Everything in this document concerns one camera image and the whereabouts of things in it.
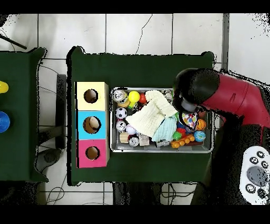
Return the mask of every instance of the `light blue cloth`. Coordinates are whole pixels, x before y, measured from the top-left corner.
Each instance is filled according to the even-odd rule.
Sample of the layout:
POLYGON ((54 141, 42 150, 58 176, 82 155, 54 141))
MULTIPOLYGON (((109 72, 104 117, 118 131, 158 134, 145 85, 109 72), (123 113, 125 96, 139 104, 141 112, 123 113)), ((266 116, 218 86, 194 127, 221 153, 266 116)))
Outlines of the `light blue cloth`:
POLYGON ((153 135, 152 141, 159 142, 161 140, 172 141, 172 135, 176 131, 176 117, 175 115, 164 119, 153 135))

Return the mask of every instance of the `metal tray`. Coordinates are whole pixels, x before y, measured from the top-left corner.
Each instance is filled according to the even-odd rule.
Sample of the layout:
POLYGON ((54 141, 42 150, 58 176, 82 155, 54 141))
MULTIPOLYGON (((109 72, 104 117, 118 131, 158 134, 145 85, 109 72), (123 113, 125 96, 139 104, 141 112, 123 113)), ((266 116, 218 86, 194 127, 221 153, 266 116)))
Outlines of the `metal tray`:
MULTIPOLYGON (((117 90, 122 89, 126 93, 130 91, 136 90, 137 92, 145 92, 148 90, 163 90, 164 88, 123 88, 123 87, 115 87, 111 90, 110 96, 112 93, 117 90)), ((112 100, 110 97, 110 147, 114 152, 133 152, 133 153, 210 153, 213 150, 213 142, 214 142, 214 116, 212 112, 206 113, 206 124, 207 127, 205 129, 206 138, 202 145, 194 145, 194 146, 181 146, 178 149, 172 148, 170 145, 156 147, 155 143, 150 142, 148 146, 136 146, 131 147, 129 144, 123 144, 119 141, 120 133, 116 130, 116 116, 115 110, 117 109, 117 103, 112 100)))

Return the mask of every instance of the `green ball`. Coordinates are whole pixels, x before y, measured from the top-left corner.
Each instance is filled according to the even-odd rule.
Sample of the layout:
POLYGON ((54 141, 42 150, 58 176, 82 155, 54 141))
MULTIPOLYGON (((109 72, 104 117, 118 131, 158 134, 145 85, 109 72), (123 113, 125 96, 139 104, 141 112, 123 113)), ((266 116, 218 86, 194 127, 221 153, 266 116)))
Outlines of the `green ball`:
POLYGON ((172 135, 172 137, 173 137, 173 140, 174 140, 174 141, 178 141, 178 140, 181 139, 182 134, 179 133, 179 132, 174 132, 174 134, 172 135))

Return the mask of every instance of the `yellow cloth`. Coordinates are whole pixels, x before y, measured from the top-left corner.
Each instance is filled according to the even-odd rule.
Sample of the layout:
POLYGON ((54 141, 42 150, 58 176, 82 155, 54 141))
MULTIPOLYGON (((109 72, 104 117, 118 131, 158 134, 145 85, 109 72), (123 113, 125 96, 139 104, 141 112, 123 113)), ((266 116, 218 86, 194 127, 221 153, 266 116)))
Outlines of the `yellow cloth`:
POLYGON ((126 120, 139 133, 153 137, 162 121, 177 111, 160 91, 147 91, 146 100, 148 101, 147 105, 135 114, 127 116, 126 120))

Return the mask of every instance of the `shape sorter box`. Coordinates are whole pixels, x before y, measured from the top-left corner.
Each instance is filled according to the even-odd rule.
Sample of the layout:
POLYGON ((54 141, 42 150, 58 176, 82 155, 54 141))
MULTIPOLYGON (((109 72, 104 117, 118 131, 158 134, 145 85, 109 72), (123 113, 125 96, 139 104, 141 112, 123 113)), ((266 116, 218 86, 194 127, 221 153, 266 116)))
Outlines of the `shape sorter box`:
POLYGON ((91 168, 91 167, 104 167, 110 157, 110 150, 106 139, 96 140, 79 140, 79 164, 78 168, 91 168), (98 150, 98 157, 94 160, 89 159, 87 156, 88 149, 95 147, 98 150))
POLYGON ((105 139, 108 138, 109 129, 108 111, 78 111, 78 140, 105 139), (89 134, 83 128, 84 120, 88 117, 96 117, 100 122, 100 128, 96 133, 89 134))
POLYGON ((105 111, 109 108, 109 88, 105 82, 75 82, 78 110, 105 111), (87 102, 85 96, 89 90, 96 93, 96 102, 87 102))

